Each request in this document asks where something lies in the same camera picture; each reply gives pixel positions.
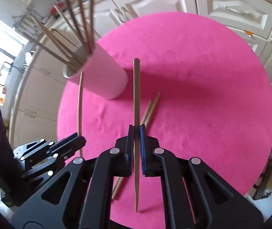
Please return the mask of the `dark wooden chopstick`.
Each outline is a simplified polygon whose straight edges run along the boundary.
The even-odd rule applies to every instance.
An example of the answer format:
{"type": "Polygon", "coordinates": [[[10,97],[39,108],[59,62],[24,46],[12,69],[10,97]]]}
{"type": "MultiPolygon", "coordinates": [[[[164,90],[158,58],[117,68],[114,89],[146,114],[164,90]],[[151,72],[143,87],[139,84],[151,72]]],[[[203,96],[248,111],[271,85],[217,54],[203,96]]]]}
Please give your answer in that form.
{"type": "Polygon", "coordinates": [[[91,53],[91,49],[89,47],[89,44],[86,43],[85,40],[84,40],[84,38],[83,38],[83,34],[81,33],[81,30],[79,28],[78,22],[77,22],[77,20],[75,18],[75,15],[73,13],[70,0],[65,0],[65,2],[67,4],[67,8],[68,8],[69,14],[71,16],[72,22],[73,22],[73,24],[75,26],[77,37],[80,40],[80,42],[82,43],[83,47],[87,50],[88,54],[90,54],[91,53]]]}

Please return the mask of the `pink cylindrical cup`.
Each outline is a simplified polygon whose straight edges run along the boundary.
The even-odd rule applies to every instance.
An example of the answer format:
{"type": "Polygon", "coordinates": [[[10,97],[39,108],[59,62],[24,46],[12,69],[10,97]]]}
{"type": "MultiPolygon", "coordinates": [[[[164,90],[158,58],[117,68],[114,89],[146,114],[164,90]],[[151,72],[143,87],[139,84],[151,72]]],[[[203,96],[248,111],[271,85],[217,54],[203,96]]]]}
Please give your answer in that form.
{"type": "Polygon", "coordinates": [[[75,54],[84,63],[77,71],[66,65],[63,67],[63,76],[68,81],[78,84],[82,75],[84,88],[107,100],[115,99],[123,93],[128,84],[128,75],[103,47],[96,43],[93,54],[89,56],[80,46],[75,54]]]}

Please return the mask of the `pink tablecloth round table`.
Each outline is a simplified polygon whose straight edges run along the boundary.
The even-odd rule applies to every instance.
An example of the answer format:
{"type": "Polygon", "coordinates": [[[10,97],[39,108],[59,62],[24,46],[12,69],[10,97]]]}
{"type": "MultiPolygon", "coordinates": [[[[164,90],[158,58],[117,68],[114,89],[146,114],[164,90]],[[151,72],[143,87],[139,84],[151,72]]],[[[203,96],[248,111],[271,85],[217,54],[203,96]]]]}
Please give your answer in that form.
{"type": "MultiPolygon", "coordinates": [[[[141,116],[160,98],[147,134],[177,157],[201,158],[243,196],[261,174],[272,147],[272,87],[252,48],[222,24],[171,12],[133,19],[97,42],[128,73],[115,100],[83,92],[85,159],[126,136],[133,123],[133,60],[140,59],[141,116]]],[[[131,228],[166,228],[159,177],[134,175],[111,205],[111,220],[131,228]]]]}

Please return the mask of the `hanging utensil rack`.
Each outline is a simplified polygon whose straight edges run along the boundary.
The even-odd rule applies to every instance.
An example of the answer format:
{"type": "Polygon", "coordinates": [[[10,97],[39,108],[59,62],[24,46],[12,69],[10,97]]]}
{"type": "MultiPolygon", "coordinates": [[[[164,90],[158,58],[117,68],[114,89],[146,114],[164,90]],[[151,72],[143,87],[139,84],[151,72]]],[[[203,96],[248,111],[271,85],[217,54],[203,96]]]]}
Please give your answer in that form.
{"type": "Polygon", "coordinates": [[[11,18],[15,21],[12,26],[13,30],[17,31],[20,34],[26,33],[32,38],[38,39],[41,34],[41,30],[36,24],[34,18],[38,21],[43,22],[44,17],[41,16],[37,11],[35,11],[31,7],[28,7],[23,15],[17,15],[11,18]]]}

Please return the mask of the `red container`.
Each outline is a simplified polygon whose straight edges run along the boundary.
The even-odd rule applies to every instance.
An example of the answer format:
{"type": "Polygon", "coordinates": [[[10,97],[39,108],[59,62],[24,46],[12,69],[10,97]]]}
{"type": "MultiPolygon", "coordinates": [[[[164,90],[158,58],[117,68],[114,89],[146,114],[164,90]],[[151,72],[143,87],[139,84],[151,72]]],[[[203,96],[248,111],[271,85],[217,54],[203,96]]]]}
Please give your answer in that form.
{"type": "MultiPolygon", "coordinates": [[[[59,8],[62,8],[63,5],[64,5],[63,3],[57,3],[57,4],[56,4],[56,6],[59,7],[59,8]]],[[[57,12],[55,6],[53,6],[53,8],[50,10],[50,13],[51,13],[51,15],[56,15],[56,14],[58,14],[58,12],[57,12]]]]}

